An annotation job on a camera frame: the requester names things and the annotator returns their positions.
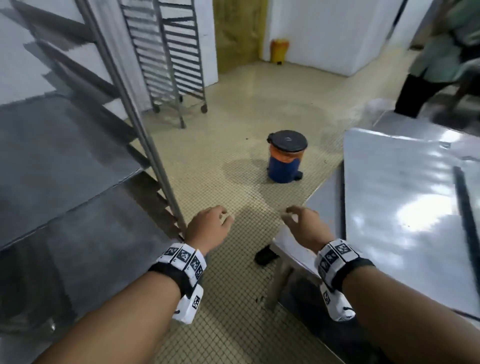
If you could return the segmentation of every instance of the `tiled floor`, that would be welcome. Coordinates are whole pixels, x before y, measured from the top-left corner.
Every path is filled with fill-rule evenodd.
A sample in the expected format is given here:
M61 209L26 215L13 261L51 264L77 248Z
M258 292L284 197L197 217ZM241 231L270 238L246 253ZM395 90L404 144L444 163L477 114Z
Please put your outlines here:
M253 257L275 235L280 211L302 204L341 161L343 132L368 119L364 105L397 97L414 56L384 52L350 78L257 62L209 87L208 113L198 107L185 111L187 129L178 129L168 110L147 117L187 222L217 204L235 217L229 237L210 254L195 321L172 326L156 363L338 361L285 309L264 309L273 267L258 267ZM274 184L267 178L266 138L282 129L308 139L300 182Z

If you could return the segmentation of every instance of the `black strap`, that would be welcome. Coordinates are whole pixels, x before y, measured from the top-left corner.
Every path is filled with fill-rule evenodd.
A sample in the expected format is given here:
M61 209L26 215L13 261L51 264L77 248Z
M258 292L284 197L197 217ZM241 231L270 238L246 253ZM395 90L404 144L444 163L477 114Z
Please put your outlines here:
M375 266L371 260L365 258L357 258L347 262L341 269L335 274L332 280L332 289L342 292L342 284L347 275L349 275L353 270L365 267L365 266Z
M190 298L192 296L193 287L190 285L187 273L183 270L179 270L169 263L155 263L148 271L164 274L172 278L180 288L180 297L187 295L187 297Z

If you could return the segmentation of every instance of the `table leg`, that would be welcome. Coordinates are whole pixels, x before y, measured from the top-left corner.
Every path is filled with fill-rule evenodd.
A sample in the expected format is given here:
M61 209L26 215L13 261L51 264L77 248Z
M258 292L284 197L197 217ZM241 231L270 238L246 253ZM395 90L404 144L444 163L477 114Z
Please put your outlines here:
M273 280L268 288L267 297L265 300L265 308L267 310L273 311L275 309L276 303L280 297L280 293L285 287L288 277L292 272L293 268L290 264L285 262L282 258L277 260Z

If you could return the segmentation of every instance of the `forearm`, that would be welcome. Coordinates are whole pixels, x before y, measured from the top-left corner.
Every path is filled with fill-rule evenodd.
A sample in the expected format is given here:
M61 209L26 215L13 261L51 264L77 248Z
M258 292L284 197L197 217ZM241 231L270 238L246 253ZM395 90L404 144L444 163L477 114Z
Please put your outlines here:
M395 363L480 363L480 332L457 314L374 267L342 290L361 325Z
M83 317L35 363L145 363L179 301L180 290L171 278L148 272Z

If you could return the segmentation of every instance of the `left hand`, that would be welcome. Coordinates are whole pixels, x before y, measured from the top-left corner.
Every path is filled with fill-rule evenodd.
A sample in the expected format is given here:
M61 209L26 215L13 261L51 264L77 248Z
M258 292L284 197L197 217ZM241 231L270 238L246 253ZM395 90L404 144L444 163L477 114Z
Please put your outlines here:
M188 224L185 243L203 255L219 246L233 225L232 216L228 216L223 224L220 222L226 213L227 209L220 205L200 211Z

